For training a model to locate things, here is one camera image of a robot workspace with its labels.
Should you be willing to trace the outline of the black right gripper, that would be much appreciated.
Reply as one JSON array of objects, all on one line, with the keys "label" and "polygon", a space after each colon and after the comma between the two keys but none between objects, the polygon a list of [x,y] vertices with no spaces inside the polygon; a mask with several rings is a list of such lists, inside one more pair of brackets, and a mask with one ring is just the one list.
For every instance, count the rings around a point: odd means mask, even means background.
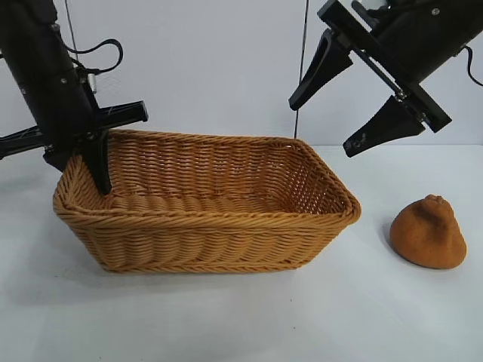
[{"label": "black right gripper", "polygon": [[394,94],[344,143],[348,157],[375,146],[415,137],[429,127],[438,132],[451,118],[421,87],[421,82],[459,54],[482,31],[480,1],[390,1],[378,9],[358,2],[352,8],[366,30],[339,2],[318,11],[328,25],[311,63],[289,98],[300,109],[324,85],[352,65],[356,53]]}]

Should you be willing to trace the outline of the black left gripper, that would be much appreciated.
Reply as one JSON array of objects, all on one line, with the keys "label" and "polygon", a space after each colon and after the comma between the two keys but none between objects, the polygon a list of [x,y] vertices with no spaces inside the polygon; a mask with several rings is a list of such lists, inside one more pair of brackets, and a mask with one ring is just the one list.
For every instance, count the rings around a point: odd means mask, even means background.
[{"label": "black left gripper", "polygon": [[1,138],[1,156],[45,147],[43,159],[64,172],[81,153],[102,195],[112,190],[108,135],[112,128],[147,120],[142,101],[101,108],[87,69],[69,55],[58,25],[1,27],[1,53],[36,125]]}]

